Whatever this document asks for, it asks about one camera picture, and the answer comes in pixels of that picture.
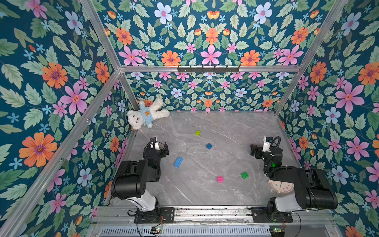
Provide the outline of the dark blue small lego brick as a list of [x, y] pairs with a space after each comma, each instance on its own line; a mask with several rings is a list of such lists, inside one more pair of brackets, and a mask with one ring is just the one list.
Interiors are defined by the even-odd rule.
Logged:
[[208, 144], [206, 145], [206, 148], [207, 148], [208, 150], [210, 150], [212, 147], [213, 147], [213, 146], [212, 146], [210, 143], [208, 143]]

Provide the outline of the light blue long lego brick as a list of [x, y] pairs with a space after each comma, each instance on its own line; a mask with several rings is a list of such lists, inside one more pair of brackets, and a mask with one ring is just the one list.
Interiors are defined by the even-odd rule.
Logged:
[[174, 163], [174, 166], [177, 167], [177, 168], [179, 168], [181, 166], [182, 162], [183, 162], [183, 158], [182, 157], [178, 157], [176, 159], [175, 163]]

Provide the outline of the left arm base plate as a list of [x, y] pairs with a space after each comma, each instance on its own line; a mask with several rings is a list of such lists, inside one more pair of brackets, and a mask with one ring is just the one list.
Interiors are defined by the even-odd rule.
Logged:
[[174, 223], [175, 208], [160, 207], [152, 211], [142, 212], [137, 210], [134, 223], [135, 224], [159, 224]]

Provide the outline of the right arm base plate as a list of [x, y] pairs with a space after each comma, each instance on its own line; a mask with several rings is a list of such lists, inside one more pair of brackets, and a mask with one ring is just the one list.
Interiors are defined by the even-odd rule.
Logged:
[[291, 213], [279, 212], [267, 207], [251, 207], [252, 217], [255, 223], [293, 223]]

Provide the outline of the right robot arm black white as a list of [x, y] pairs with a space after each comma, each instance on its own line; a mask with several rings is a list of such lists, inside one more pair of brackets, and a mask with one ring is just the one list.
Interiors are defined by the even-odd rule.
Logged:
[[267, 214], [336, 209], [338, 199], [325, 172], [318, 168], [284, 166], [280, 143], [279, 136], [265, 136], [262, 146], [250, 145], [250, 155], [264, 162], [263, 172], [269, 179], [269, 185], [278, 189], [279, 196], [267, 203]]

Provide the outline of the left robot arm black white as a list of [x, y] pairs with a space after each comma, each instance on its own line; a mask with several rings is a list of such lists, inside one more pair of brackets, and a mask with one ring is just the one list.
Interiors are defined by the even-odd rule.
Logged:
[[160, 212], [159, 201], [147, 191], [147, 184], [158, 182], [161, 177], [161, 159], [169, 155], [167, 143], [152, 137], [143, 149], [139, 161], [123, 161], [111, 185], [111, 195], [127, 200], [144, 213]]

